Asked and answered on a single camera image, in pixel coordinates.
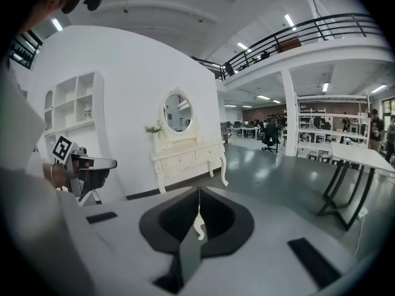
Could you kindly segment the white ornate table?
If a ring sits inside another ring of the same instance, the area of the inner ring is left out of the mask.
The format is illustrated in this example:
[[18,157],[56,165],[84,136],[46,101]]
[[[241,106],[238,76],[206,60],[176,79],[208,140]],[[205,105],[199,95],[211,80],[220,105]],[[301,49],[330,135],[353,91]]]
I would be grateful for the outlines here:
[[205,164],[210,177],[214,176],[214,163],[221,161],[221,181],[228,185],[225,173],[227,160],[225,157],[225,141],[222,139],[204,139],[199,127],[198,118],[192,110],[192,120],[184,132],[176,132],[168,127],[163,114],[164,103],[159,108],[159,118],[164,125],[164,132],[160,132],[162,150],[151,152],[159,191],[165,193],[165,178],[176,176],[181,172]]

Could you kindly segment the oval mirror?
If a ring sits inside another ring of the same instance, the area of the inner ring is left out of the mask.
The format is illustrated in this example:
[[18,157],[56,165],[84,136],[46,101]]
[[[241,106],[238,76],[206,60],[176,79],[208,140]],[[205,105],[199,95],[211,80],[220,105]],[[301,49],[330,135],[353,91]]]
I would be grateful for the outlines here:
[[186,131],[192,120],[190,103],[180,94],[172,94],[166,98],[163,114],[168,127],[176,132]]

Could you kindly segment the person's left forearm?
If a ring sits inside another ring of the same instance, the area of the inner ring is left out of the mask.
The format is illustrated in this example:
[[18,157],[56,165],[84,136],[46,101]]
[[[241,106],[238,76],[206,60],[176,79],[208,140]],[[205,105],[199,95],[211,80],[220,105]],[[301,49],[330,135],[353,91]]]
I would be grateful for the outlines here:
[[44,163],[43,173],[44,178],[49,181],[55,189],[68,187],[68,177],[63,165],[59,163]]

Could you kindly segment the black-legged white table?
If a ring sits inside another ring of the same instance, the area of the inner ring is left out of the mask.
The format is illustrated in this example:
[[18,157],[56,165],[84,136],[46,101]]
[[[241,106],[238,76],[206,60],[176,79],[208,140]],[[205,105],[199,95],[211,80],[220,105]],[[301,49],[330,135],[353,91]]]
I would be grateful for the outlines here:
[[[332,142],[331,151],[332,151],[332,155],[338,159],[338,162],[333,177],[330,180],[325,192],[323,193],[323,198],[325,199],[325,203],[323,207],[320,209],[320,211],[317,213],[317,216],[321,217],[326,215],[333,215],[339,221],[343,229],[345,231],[348,231],[351,229],[352,225],[358,218],[358,215],[364,206],[376,170],[381,170],[387,173],[395,174],[395,168],[393,168],[378,152],[371,149]],[[351,164],[353,163],[360,165],[360,171],[357,178],[357,182],[354,186],[353,192],[348,202],[344,205],[339,206],[335,204],[334,198],[339,192],[339,189],[346,176],[346,173],[348,169],[351,167]],[[369,174],[368,174],[367,182],[365,183],[364,191],[362,193],[362,196],[360,198],[360,201],[358,203],[355,212],[351,216],[351,219],[349,221],[346,221],[342,217],[340,210],[351,206],[351,203],[359,188],[359,184],[362,179],[362,175],[364,173],[365,168],[369,168]]]

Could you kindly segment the white printed t-shirt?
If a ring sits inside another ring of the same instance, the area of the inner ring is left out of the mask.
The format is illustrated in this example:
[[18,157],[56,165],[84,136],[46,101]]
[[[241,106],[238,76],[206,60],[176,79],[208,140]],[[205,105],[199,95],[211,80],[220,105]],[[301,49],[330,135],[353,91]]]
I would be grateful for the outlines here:
[[92,296],[92,281],[70,235],[62,196],[44,178],[34,149],[44,121],[23,95],[7,59],[0,60],[0,223],[32,274],[57,296]]

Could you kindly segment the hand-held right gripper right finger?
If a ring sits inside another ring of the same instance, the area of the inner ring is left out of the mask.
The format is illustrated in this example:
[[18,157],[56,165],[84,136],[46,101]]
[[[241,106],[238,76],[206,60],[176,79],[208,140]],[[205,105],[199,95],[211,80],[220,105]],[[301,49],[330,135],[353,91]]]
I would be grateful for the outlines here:
[[[336,239],[282,205],[212,188],[245,206],[254,231],[232,255],[203,260],[184,288],[184,296],[345,296],[372,265],[375,254],[358,261]],[[288,246],[307,239],[341,274],[320,289]]]

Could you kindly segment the white wall shelf unit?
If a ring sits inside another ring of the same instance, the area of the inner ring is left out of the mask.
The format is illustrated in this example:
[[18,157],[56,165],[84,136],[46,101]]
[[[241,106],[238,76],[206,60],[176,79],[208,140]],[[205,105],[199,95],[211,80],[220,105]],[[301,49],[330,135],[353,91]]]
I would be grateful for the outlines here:
[[[92,106],[93,118],[84,118],[84,106]],[[91,157],[102,157],[106,148],[104,123],[104,78],[99,71],[74,76],[48,91],[45,100],[44,140],[47,155],[53,159],[52,150],[59,136],[65,136],[80,147],[85,147]]]

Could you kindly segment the brown mezzanine cabinet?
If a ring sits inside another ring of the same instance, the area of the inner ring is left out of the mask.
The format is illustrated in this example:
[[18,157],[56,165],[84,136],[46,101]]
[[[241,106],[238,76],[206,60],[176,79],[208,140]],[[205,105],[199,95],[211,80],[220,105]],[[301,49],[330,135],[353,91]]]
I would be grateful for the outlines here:
[[301,44],[299,38],[294,38],[294,39],[289,39],[289,40],[278,43],[275,46],[275,49],[278,53],[281,53],[281,52],[285,52],[285,51],[295,49],[295,48],[298,48],[301,46],[302,46],[302,44]]

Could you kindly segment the black office chair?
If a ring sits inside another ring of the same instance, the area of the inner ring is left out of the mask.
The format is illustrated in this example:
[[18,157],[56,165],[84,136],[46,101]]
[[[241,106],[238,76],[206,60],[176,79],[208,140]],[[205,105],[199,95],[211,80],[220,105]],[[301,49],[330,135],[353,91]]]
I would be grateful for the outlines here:
[[264,134],[262,138],[262,143],[265,145],[263,148],[261,148],[262,151],[270,151],[270,152],[275,152],[276,154],[278,153],[278,144],[279,144],[279,138],[278,138],[278,128],[274,124],[268,124],[264,128]]

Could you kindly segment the black-framed window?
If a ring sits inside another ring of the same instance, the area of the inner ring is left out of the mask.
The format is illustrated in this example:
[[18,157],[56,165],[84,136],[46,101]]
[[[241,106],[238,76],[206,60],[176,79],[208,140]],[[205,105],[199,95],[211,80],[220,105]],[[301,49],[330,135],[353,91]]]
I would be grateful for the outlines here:
[[382,112],[385,129],[391,123],[391,116],[395,115],[395,97],[382,101]]

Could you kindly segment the white flower bouquet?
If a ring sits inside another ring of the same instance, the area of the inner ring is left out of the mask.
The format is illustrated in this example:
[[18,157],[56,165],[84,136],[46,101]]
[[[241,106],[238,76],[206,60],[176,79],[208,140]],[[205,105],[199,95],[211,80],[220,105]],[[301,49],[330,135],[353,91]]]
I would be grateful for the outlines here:
[[146,133],[154,134],[154,133],[164,132],[164,125],[161,119],[157,119],[154,125],[152,126],[144,125],[143,128]]

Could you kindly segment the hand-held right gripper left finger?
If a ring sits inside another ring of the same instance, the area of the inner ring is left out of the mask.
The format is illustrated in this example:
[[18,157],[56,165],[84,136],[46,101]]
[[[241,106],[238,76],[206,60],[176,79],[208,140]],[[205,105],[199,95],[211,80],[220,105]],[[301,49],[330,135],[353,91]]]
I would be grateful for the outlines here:
[[196,277],[172,294],[157,286],[175,257],[155,251],[139,230],[142,216],[194,192],[184,187],[142,199],[76,207],[75,248],[92,281],[92,296],[200,296]]

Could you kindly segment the black mezzanine railing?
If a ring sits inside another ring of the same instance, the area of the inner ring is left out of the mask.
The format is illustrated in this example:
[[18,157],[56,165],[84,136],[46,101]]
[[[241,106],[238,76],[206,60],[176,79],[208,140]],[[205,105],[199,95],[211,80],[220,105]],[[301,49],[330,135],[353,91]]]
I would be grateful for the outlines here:
[[371,15],[345,13],[328,15],[298,23],[294,27],[284,28],[258,42],[248,46],[252,52],[242,49],[223,64],[209,60],[192,59],[214,73],[222,81],[236,73],[273,57],[278,53],[275,46],[283,41],[299,38],[302,46],[315,42],[343,39],[345,37],[382,37],[383,33]]

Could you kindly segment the white office desks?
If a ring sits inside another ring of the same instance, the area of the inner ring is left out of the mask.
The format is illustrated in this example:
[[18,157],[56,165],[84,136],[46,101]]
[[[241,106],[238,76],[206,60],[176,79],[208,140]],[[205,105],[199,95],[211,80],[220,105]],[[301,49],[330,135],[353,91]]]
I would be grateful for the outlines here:
[[231,127],[228,128],[228,133],[235,136],[241,136],[242,138],[254,138],[255,140],[261,140],[260,128],[259,127]]

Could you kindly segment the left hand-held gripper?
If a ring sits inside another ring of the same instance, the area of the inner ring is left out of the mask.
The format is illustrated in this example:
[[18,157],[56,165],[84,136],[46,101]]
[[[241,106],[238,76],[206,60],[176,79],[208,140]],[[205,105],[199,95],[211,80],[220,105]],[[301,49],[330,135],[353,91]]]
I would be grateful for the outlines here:
[[104,186],[110,170],[117,168],[116,160],[90,157],[85,147],[64,136],[59,136],[52,155],[56,163],[64,166],[67,189],[80,206],[96,204],[97,190]]

